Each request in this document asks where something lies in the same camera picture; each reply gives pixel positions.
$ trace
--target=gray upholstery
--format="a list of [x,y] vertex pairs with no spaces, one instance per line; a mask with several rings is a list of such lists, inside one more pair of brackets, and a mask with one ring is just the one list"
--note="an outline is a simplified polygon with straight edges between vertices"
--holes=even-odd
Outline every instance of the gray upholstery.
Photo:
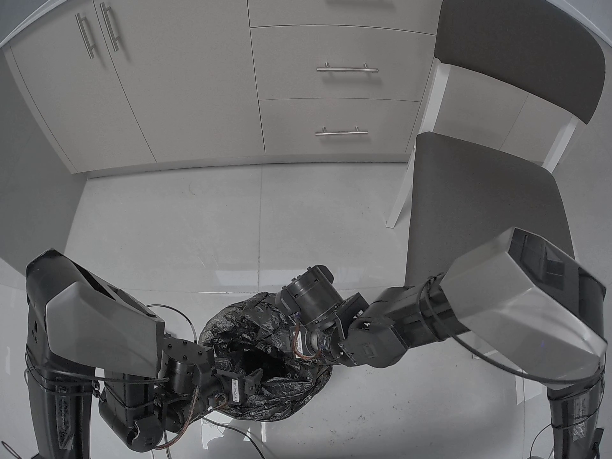
[[434,55],[557,104],[585,124],[605,77],[597,41],[546,0],[444,0]]
[[406,285],[447,271],[455,258],[511,226],[573,256],[561,195],[547,170],[479,144],[417,136]]

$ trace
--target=metal bar handle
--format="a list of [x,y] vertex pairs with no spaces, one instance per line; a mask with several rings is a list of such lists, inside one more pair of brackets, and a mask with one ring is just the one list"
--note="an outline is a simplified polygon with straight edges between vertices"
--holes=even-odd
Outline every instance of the metal bar handle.
[[115,37],[115,34],[113,32],[113,26],[111,25],[111,19],[108,16],[108,11],[111,10],[111,7],[107,7],[104,2],[102,2],[100,4],[100,10],[102,11],[102,18],[104,19],[104,25],[106,26],[106,31],[108,32],[111,44],[113,45],[113,50],[117,52],[119,50],[119,46],[117,45],[119,36]]
[[368,134],[368,132],[361,131],[358,127],[356,127],[354,131],[328,131],[327,128],[324,127],[321,131],[315,132],[315,136],[343,136],[351,134]]
[[85,27],[83,26],[83,23],[87,20],[87,17],[81,17],[81,14],[78,12],[75,14],[75,17],[76,17],[76,22],[78,23],[78,30],[81,31],[81,37],[83,38],[83,43],[85,44],[85,47],[87,48],[87,54],[89,56],[89,59],[93,59],[94,58],[94,48],[96,47],[96,45],[89,43],[89,38],[87,36],[87,33],[85,32]]
[[333,68],[328,62],[325,66],[317,68],[318,72],[357,72],[357,73],[378,73],[378,68],[368,68],[367,63],[363,63],[363,68]]

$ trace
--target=glossy floor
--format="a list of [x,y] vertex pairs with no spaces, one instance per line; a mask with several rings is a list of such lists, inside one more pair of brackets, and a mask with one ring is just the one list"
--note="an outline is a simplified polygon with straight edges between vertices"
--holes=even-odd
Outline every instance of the glossy floor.
[[[290,164],[92,179],[66,254],[144,303],[185,311],[199,329],[228,304],[278,291],[317,263],[329,266],[344,297],[360,291],[371,301],[403,282],[409,218],[404,213],[395,229],[385,221],[404,168]],[[7,348],[0,392],[3,408],[17,410],[3,420],[3,436],[26,457],[36,451],[21,376],[25,330],[11,331],[12,322],[25,321],[26,298],[19,277],[0,273],[9,301],[0,315]],[[171,332],[189,336],[180,317],[159,314]],[[525,387],[447,341],[413,349],[384,370],[337,367],[287,420],[231,424],[263,441],[268,458],[521,459],[549,419],[542,386]],[[143,457],[125,448],[95,409],[91,442],[94,459]],[[548,456],[550,448],[545,433],[535,451]],[[257,457],[240,435],[206,423],[192,425],[172,453]]]

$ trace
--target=robotic arm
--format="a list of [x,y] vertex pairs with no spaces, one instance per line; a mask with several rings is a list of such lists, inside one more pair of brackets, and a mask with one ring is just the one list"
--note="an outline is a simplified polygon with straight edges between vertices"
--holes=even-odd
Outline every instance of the robotic arm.
[[[325,266],[310,267],[277,295],[295,319],[297,355],[382,368],[447,338],[478,354],[457,336],[472,331],[525,372],[495,365],[547,385],[555,457],[595,457],[605,287],[554,245],[512,228],[445,274],[389,288],[370,305],[358,293],[342,300],[332,282]],[[27,294],[37,459],[89,459],[92,393],[113,431],[145,452],[164,430],[180,436],[219,396],[240,404],[261,380],[217,371],[212,349],[164,337],[151,310],[56,251],[28,265]],[[96,367],[105,370],[102,393]]]

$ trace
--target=cabinet handle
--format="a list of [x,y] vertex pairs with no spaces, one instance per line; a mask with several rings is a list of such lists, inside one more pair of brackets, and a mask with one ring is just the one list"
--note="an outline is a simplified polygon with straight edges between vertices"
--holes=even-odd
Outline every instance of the cabinet handle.
[[89,38],[87,37],[87,33],[85,32],[85,27],[83,23],[87,20],[87,17],[81,17],[80,13],[75,14],[76,23],[78,23],[78,30],[81,31],[81,37],[83,38],[83,42],[85,43],[85,47],[87,48],[87,54],[89,55],[89,59],[94,58],[94,48],[95,44],[89,43]]
[[113,50],[118,51],[119,46],[117,46],[117,41],[119,40],[119,36],[115,37],[113,26],[111,25],[111,19],[108,16],[108,11],[111,10],[111,7],[107,7],[104,2],[102,2],[100,4],[100,10],[102,10],[102,18],[104,19],[104,25],[106,26],[106,31],[108,32],[111,44],[113,45]]
[[355,131],[328,131],[326,127],[324,127],[321,131],[315,132],[315,136],[342,136],[349,134],[368,134],[367,131],[361,131],[358,127],[355,128]]
[[357,73],[378,73],[378,68],[368,68],[367,63],[363,63],[363,68],[333,68],[328,62],[324,67],[317,68],[318,72],[357,72]]

